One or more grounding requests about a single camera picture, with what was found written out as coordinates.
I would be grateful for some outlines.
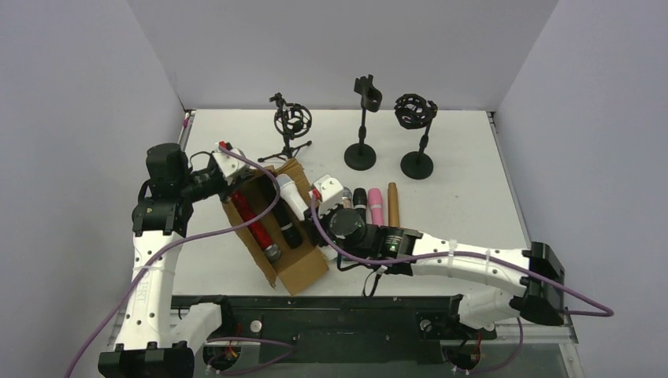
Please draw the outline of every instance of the cardboard box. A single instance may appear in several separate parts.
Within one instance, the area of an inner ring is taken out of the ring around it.
[[[273,167],[268,167],[268,170],[273,171]],[[276,170],[276,173],[290,176],[295,181],[297,190],[302,198],[304,198],[304,201],[310,203],[308,195],[310,184],[304,174],[302,165],[296,159],[288,160],[288,162]],[[259,214],[269,205],[259,189],[258,177],[261,175],[260,172],[257,172],[253,179],[248,180],[239,189],[248,198],[250,207],[256,214]],[[224,203],[223,210],[227,214],[232,226],[243,223],[241,216],[231,202]],[[328,271],[328,266],[320,249],[310,243],[306,232],[289,208],[288,212],[291,215],[293,224],[297,226],[299,233],[302,234],[304,241],[301,246],[294,250],[290,249],[285,240],[283,240],[278,223],[271,213],[260,220],[281,251],[280,258],[273,264],[267,260],[264,252],[262,252],[255,242],[251,232],[248,231],[248,228],[242,228],[236,234],[243,244],[246,245],[251,257],[255,260],[255,264],[262,270],[269,284],[275,287],[276,278],[280,278],[280,281],[288,289],[288,292],[291,295],[297,295],[322,277]]]

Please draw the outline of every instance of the pink microphone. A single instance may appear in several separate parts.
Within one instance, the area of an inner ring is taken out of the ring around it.
[[[369,209],[371,210],[371,223],[376,226],[385,225],[383,220],[383,195],[380,193],[380,189],[373,187],[369,189]]]

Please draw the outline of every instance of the screw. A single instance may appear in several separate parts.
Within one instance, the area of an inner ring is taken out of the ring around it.
[[[252,321],[250,323],[250,331],[253,333],[258,333],[262,330],[262,322],[261,321]]]
[[[429,321],[429,319],[424,319],[423,321],[420,322],[420,329],[425,332],[429,332],[432,330],[432,322]]]

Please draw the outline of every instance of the cable tie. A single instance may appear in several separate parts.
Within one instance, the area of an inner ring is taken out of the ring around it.
[[[139,270],[142,270],[142,269],[146,269],[148,271],[158,270],[158,271],[163,272],[163,273],[169,273],[172,276],[176,275],[176,272],[174,272],[173,270],[167,270],[167,269],[165,269],[165,267],[155,266],[155,265],[136,266],[135,268],[132,268],[132,271],[139,271]]]
[[[455,250],[457,249],[457,240],[450,239],[448,242],[448,255],[447,255],[447,276],[452,278],[452,264],[455,262]]]
[[[492,250],[489,248],[485,251],[484,253],[484,284],[489,285],[488,283],[488,277],[489,277],[489,256],[492,254]]]

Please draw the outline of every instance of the red microphone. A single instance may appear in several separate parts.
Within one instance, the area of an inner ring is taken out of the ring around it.
[[[244,195],[236,191],[230,198],[232,199],[234,207],[236,207],[236,211],[244,222],[248,222],[255,218],[255,213],[251,209],[251,205],[248,204],[248,199],[246,199]],[[271,236],[269,236],[265,226],[263,226],[260,221],[257,221],[249,225],[248,230],[253,235],[253,238],[255,238],[255,242],[258,243],[260,249],[265,253],[267,260],[269,260],[269,262],[278,260],[280,257],[280,249],[273,242]]]

